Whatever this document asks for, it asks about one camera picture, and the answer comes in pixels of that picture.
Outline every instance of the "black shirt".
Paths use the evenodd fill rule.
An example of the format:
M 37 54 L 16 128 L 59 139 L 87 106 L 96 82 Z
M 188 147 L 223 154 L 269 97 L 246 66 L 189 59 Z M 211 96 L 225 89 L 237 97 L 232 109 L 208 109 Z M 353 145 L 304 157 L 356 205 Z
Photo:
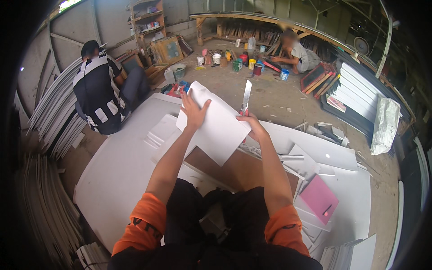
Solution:
M 73 79 L 73 92 L 92 130 L 104 135 L 120 130 L 126 105 L 114 78 L 121 70 L 114 59 L 102 55 L 88 59 Z

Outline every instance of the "concrete floor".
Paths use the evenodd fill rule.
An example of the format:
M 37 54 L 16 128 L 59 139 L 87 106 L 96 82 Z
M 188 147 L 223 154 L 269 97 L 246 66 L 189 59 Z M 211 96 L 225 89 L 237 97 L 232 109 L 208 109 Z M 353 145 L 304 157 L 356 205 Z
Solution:
M 229 62 L 228 67 L 206 66 L 204 70 L 195 70 L 196 57 L 203 48 L 208 49 L 234 49 L 237 55 L 242 49 L 234 47 L 228 41 L 210 40 L 204 43 L 204 47 L 197 47 L 193 42 L 190 45 L 195 53 L 182 60 L 186 64 L 186 75 L 183 80 L 192 83 L 197 80 L 210 91 L 217 94 L 234 109 L 239 109 L 243 100 L 246 80 L 252 82 L 252 92 L 249 100 L 249 111 L 258 119 L 272 121 L 287 127 L 295 127 L 303 121 L 313 125 L 317 121 L 332 123 L 341 129 L 349 138 L 349 147 L 360 151 L 366 158 L 371 176 L 371 223 L 369 235 L 377 234 L 375 255 L 372 269 L 384 269 L 390 256 L 397 224 L 399 166 L 396 157 L 388 154 L 378 156 L 370 155 L 366 137 L 353 127 L 347 125 L 334 116 L 324 112 L 319 102 L 312 95 L 300 92 L 301 75 L 290 74 L 288 81 L 281 81 L 278 73 L 266 70 L 261 76 L 251 78 L 251 70 L 243 68 L 240 72 L 234 72 Z M 92 132 L 86 127 L 86 134 L 77 149 L 71 147 L 63 160 L 59 161 L 59 168 L 65 168 L 61 179 L 67 193 L 72 197 L 74 186 L 97 149 L 106 139 L 106 136 Z

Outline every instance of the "wooden workbench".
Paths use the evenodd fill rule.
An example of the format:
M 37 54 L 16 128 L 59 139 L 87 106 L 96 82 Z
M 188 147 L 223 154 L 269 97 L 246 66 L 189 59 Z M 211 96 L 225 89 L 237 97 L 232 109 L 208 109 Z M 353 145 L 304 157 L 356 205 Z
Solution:
M 298 32 L 302 31 L 303 33 L 299 34 L 299 38 L 303 38 L 307 35 L 314 35 L 316 37 L 321 38 L 322 40 L 325 40 L 337 47 L 340 47 L 350 55 L 354 55 L 355 51 L 348 47 L 346 44 L 342 43 L 341 41 L 337 40 L 336 38 L 319 31 L 317 29 L 314 29 L 310 26 L 294 22 L 288 19 L 280 19 L 278 17 L 268 16 L 260 13 L 247 13 L 247 12 L 215 12 L 215 13 L 196 13 L 191 14 L 189 16 L 191 19 L 197 20 L 197 38 L 198 38 L 198 46 L 202 46 L 203 42 L 212 38 L 216 37 L 222 37 L 222 21 L 218 20 L 217 22 L 217 36 L 210 36 L 208 38 L 203 38 L 202 36 L 202 26 L 206 18 L 236 18 L 236 19 L 250 19 L 260 22 L 270 22 L 279 25 L 282 29 L 291 28 L 293 31 Z M 368 68 L 370 68 L 372 71 L 376 72 L 376 67 L 372 62 L 365 59 L 361 55 L 357 57 L 358 60 L 364 65 L 366 65 Z M 388 81 L 388 79 L 383 75 L 380 74 L 379 80 L 385 85 L 390 87 L 396 95 L 399 97 L 399 99 L 402 101 L 402 103 L 407 108 L 408 112 L 411 115 L 411 122 L 409 123 L 408 127 L 412 125 L 416 121 L 416 116 L 414 112 L 411 110 L 410 106 L 408 105 L 405 98 L 401 95 L 401 93 Z

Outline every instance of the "orange sleeve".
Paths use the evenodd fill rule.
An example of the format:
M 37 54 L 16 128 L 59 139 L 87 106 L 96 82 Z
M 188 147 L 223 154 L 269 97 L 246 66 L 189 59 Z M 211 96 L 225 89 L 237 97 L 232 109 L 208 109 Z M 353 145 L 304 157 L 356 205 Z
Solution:
M 151 193 L 144 193 L 129 216 L 123 236 L 115 243 L 112 256 L 132 246 L 139 250 L 155 249 L 165 232 L 166 207 Z
M 303 243 L 301 230 L 302 222 L 296 209 L 293 205 L 288 205 L 270 217 L 264 234 L 268 244 L 292 248 L 310 257 L 308 248 Z

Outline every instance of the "brown board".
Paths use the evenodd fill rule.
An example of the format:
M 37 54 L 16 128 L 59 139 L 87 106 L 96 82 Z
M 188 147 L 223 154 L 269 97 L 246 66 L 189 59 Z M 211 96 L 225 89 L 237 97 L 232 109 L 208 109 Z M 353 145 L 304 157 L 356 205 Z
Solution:
M 199 147 L 195 147 L 185 162 L 235 191 L 247 191 L 254 187 L 264 186 L 262 161 L 238 150 L 234 151 L 222 167 L 217 165 Z M 288 172 L 286 174 L 294 196 L 299 178 Z

